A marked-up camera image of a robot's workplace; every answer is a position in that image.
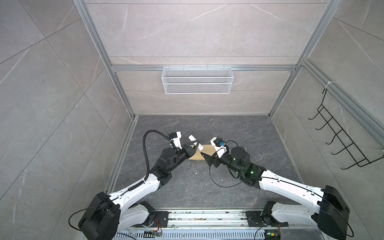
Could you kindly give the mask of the tan paper envelope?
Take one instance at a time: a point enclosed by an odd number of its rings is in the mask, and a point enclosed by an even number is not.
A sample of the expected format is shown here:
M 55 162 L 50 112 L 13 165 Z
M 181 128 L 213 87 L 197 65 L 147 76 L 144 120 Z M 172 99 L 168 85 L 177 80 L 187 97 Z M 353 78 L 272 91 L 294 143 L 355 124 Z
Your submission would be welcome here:
M 216 150 L 215 147 L 212 145 L 203 145 L 203 153 L 208 154 L 209 156 L 212 156 Z M 204 157 L 201 155 L 202 153 L 199 149 L 197 149 L 196 153 L 190 158 L 192 161 L 204 161 Z

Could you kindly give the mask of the white glue stick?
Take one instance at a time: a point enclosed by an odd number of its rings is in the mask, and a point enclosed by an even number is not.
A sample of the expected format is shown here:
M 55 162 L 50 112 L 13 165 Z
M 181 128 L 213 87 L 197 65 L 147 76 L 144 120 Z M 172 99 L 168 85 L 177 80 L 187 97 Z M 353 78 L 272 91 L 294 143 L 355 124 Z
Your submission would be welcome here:
M 193 136 L 193 135 L 190 135 L 189 136 L 189 140 L 196 146 L 198 144 L 198 140 Z

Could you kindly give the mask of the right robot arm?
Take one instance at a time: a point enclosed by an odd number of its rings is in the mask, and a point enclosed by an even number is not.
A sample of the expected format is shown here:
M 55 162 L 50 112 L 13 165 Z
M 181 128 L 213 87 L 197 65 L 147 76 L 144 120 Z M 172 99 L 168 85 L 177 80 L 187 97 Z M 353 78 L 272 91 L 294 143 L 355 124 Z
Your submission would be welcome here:
M 270 191 L 297 202 L 282 205 L 269 201 L 262 212 L 267 225 L 297 222 L 313 225 L 324 234 L 345 240 L 354 237 L 349 225 L 350 209 L 339 191 L 331 186 L 312 187 L 281 177 L 264 167 L 253 164 L 242 147 L 229 150 L 226 146 L 215 148 L 214 154 L 201 153 L 208 166 L 224 165 L 235 179 L 250 187 Z

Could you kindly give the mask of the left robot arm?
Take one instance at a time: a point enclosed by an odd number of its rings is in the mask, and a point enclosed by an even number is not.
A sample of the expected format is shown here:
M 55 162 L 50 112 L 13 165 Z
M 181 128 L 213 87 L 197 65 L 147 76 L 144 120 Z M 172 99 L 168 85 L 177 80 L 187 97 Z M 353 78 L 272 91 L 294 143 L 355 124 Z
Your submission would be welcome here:
M 184 144 L 181 148 L 165 148 L 147 178 L 111 194 L 98 193 L 84 210 L 85 213 L 78 223 L 80 231 L 88 240 L 111 240 L 128 222 L 140 224 L 138 217 L 122 216 L 132 206 L 141 208 L 140 212 L 145 214 L 141 218 L 144 223 L 149 218 L 151 209 L 138 205 L 137 202 L 166 185 L 177 166 L 190 159 L 197 150 L 203 149 L 202 145 L 193 143 Z

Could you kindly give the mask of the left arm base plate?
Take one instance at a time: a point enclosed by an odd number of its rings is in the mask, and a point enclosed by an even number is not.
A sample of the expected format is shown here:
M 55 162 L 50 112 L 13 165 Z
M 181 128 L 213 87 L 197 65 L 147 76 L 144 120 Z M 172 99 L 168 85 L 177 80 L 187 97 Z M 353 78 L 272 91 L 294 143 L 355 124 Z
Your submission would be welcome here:
M 157 228 L 158 224 L 160 224 L 161 228 L 166 228 L 168 226 L 169 214 L 170 212 L 167 211 L 155 212 L 150 218 L 150 227 Z

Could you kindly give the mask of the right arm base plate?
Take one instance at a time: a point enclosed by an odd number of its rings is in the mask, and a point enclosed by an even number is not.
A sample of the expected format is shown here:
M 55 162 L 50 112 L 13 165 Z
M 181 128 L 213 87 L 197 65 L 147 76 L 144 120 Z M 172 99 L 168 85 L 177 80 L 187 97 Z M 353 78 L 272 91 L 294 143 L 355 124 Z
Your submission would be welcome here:
M 249 227 L 288 227 L 287 222 L 279 222 L 266 211 L 246 211 Z

